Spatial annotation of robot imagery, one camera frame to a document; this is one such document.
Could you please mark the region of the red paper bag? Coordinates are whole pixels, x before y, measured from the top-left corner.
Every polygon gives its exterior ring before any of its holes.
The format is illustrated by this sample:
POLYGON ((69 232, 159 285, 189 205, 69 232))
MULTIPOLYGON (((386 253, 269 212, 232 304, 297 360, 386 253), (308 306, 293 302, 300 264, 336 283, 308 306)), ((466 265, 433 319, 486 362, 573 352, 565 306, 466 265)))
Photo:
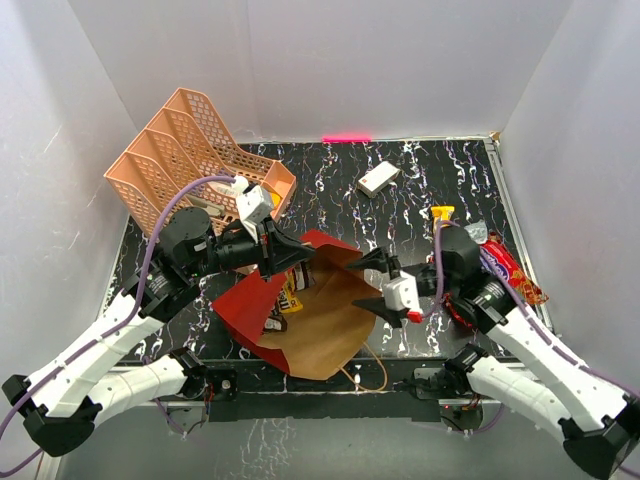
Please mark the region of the red paper bag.
POLYGON ((298 292, 303 308, 284 316, 284 332, 263 328, 286 277, 264 281, 250 274, 212 302, 232 338, 262 360, 301 379, 324 381, 364 347, 376 316, 356 307, 359 299, 381 297, 361 271, 346 266, 363 256, 357 248, 319 230, 301 237, 315 249, 310 270, 315 284, 298 292))

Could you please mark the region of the yellow candy bar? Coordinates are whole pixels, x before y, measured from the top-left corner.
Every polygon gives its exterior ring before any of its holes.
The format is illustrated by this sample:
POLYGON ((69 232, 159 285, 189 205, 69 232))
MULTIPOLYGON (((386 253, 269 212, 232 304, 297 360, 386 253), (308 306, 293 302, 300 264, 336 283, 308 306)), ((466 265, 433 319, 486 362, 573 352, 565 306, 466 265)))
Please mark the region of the yellow candy bar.
POLYGON ((452 218, 452 215, 455 212, 455 207, 447 205, 432 206, 430 211, 433 220, 433 231, 436 231, 440 222, 449 221, 452 218))

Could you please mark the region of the grey foil snack packet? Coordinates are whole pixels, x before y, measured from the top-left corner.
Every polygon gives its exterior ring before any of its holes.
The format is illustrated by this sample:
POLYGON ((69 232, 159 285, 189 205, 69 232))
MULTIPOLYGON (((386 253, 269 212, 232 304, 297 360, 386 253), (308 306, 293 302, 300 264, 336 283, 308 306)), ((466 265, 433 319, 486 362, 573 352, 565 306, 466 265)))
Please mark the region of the grey foil snack packet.
POLYGON ((469 237, 478 245, 485 244, 489 239, 489 229, 484 220, 469 223, 464 226, 464 230, 468 233, 469 237))

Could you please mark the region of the red cookie snack bag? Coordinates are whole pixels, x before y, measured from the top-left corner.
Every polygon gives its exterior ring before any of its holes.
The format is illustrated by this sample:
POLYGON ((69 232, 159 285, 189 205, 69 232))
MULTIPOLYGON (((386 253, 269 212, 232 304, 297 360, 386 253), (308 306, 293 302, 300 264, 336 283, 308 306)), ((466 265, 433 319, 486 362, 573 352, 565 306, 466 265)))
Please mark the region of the red cookie snack bag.
POLYGON ((490 297, 497 305, 498 312, 514 308, 515 300, 505 290, 501 280, 506 281, 532 307, 543 305, 549 300, 549 296, 526 275, 496 232, 488 234, 478 252, 480 267, 465 277, 457 289, 451 288, 445 295, 445 308, 457 322, 467 328, 479 329, 481 313, 473 306, 472 301, 482 292, 487 293, 490 286, 496 287, 496 293, 490 293, 490 297))

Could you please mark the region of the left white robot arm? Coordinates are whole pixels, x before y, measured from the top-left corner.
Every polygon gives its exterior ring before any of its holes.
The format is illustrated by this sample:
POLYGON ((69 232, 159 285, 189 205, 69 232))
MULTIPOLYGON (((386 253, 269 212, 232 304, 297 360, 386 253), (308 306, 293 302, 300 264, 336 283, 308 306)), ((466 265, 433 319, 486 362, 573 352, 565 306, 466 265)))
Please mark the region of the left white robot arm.
POLYGON ((13 375, 2 386, 31 440, 52 457, 73 451, 100 424, 141 403, 165 396, 194 399, 207 390, 208 369, 186 347, 124 373, 111 370, 199 296, 202 277, 256 265, 268 279, 315 254, 271 217, 258 223, 255 235, 240 221, 216 235, 199 207, 177 210, 153 245, 149 265, 124 283, 75 342, 46 367, 13 375))

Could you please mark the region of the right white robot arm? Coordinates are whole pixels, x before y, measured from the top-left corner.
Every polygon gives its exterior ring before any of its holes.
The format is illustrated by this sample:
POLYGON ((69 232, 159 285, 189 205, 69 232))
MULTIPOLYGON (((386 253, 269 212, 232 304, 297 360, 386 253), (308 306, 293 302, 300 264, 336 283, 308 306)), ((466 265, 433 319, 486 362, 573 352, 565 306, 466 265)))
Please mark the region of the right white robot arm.
POLYGON ((415 390, 493 398, 547 431, 596 479, 610 478, 638 446, 638 394, 596 373, 554 335, 465 228, 439 222, 430 263, 403 266, 378 247, 349 267, 389 276, 380 296, 355 306, 399 328, 404 320, 427 318, 421 298, 448 299, 464 323, 502 345, 528 371, 518 373, 467 344, 439 372, 412 379, 415 390))

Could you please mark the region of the brown chocolate bar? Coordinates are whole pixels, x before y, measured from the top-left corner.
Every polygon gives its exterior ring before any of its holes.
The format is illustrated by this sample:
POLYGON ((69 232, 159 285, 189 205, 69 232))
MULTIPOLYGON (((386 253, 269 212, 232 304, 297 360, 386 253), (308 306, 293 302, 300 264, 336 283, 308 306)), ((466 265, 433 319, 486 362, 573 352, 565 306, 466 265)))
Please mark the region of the brown chocolate bar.
POLYGON ((295 291, 306 290, 316 284, 309 261, 297 264, 292 270, 292 278, 295 291))

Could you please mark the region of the yellow m&m packet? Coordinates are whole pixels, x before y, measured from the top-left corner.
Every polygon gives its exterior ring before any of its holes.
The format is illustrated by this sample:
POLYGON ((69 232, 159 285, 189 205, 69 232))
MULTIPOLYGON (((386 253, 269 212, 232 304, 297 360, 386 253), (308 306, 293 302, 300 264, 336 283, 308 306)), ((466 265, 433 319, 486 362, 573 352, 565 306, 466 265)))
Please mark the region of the yellow m&m packet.
POLYGON ((277 306, 282 314, 296 313, 303 309, 296 295, 295 278, 291 272, 285 273, 285 281, 277 297, 277 306))

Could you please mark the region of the dark chocolate snack packet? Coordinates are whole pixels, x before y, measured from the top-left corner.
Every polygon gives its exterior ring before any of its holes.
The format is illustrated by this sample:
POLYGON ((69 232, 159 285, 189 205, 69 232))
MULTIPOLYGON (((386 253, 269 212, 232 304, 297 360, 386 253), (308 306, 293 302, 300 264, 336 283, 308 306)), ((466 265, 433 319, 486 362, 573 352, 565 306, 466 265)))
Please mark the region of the dark chocolate snack packet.
POLYGON ((262 332, 263 333, 282 333, 286 332, 288 329, 288 324, 286 318, 278 313, 270 314, 265 323, 263 325, 262 332))

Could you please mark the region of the small white cardboard box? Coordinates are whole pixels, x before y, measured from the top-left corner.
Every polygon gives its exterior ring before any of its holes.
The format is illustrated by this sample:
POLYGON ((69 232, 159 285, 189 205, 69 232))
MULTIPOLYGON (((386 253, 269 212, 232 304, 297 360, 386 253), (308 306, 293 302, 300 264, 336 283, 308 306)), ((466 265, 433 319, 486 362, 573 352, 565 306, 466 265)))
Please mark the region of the small white cardboard box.
POLYGON ((357 188, 373 198, 395 180, 399 173, 399 168, 388 161, 382 161, 357 181, 357 188))

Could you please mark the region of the peach plastic file organizer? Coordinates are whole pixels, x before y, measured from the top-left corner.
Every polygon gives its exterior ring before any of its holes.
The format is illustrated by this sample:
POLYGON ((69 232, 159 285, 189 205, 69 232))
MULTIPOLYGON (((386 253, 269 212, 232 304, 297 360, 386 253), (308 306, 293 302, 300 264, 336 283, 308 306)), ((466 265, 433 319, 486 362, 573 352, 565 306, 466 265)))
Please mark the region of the peach plastic file organizer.
POLYGON ((179 88, 105 178, 149 237, 178 191, 211 175, 238 175, 251 186, 264 187, 274 201, 274 219, 283 215, 297 186, 295 175, 282 162, 241 148, 205 94, 179 88))

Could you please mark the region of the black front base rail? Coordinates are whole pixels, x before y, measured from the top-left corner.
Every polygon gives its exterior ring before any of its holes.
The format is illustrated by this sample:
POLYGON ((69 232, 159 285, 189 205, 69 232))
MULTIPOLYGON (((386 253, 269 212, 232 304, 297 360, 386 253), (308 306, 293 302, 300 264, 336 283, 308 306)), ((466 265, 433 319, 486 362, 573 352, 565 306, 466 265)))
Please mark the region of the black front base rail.
POLYGON ((201 393, 165 395, 173 409, 201 408, 210 422, 253 419, 404 419, 453 429, 482 431, 495 425, 505 408, 470 394, 423 392, 412 380, 436 372, 441 361, 360 357, 324 381, 291 377, 259 359, 211 360, 201 393))

